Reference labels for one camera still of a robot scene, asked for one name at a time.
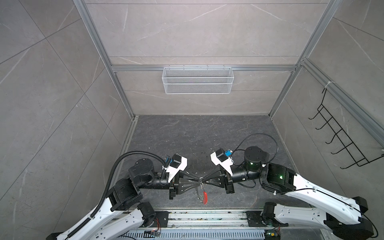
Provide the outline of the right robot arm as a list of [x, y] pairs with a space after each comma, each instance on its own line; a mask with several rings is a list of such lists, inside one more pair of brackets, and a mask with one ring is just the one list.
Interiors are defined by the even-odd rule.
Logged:
[[244, 162], [233, 168], [232, 151], [219, 149], [211, 154], [211, 161], [219, 170], [200, 179], [200, 184], [224, 188], [234, 192], [234, 184], [259, 181], [263, 190], [274, 195], [299, 199], [309, 207], [289, 207], [267, 202], [258, 217], [264, 226], [275, 229], [290, 225], [318, 227], [331, 231], [342, 240], [377, 238], [376, 226], [365, 215], [366, 199], [347, 198], [328, 191], [302, 177], [295, 171], [269, 162], [269, 154], [257, 146], [244, 151]]

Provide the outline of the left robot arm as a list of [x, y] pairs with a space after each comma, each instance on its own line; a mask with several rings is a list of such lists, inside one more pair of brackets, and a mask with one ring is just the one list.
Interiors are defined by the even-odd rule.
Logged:
[[149, 202], [143, 202], [141, 189], [169, 190], [170, 198], [184, 190], [179, 179], [186, 177], [199, 186], [201, 179], [183, 173], [187, 159], [174, 155], [156, 172], [152, 160], [143, 158], [135, 162], [128, 174], [111, 186], [108, 180], [97, 206], [69, 230], [52, 233], [48, 240], [111, 240], [129, 230], [158, 223], [157, 213]]

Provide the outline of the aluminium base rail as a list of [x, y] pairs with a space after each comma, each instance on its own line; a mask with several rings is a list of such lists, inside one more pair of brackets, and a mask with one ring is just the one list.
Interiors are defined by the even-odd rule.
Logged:
[[167, 210], [166, 228], [140, 227], [119, 240], [324, 240], [312, 227], [249, 227], [246, 211], [258, 210]]

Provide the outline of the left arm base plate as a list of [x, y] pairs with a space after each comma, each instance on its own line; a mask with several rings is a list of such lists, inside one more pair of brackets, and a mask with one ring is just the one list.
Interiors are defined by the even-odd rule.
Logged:
[[143, 224], [144, 227], [149, 228], [166, 228], [168, 226], [169, 221], [169, 212], [167, 211], [156, 211], [156, 214], [150, 216], [148, 220]]

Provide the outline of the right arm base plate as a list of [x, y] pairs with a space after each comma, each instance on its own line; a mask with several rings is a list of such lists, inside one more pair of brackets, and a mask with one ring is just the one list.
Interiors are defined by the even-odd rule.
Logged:
[[275, 218], [273, 213], [263, 213], [262, 211], [246, 211], [249, 227], [288, 227], [288, 223], [281, 223]]

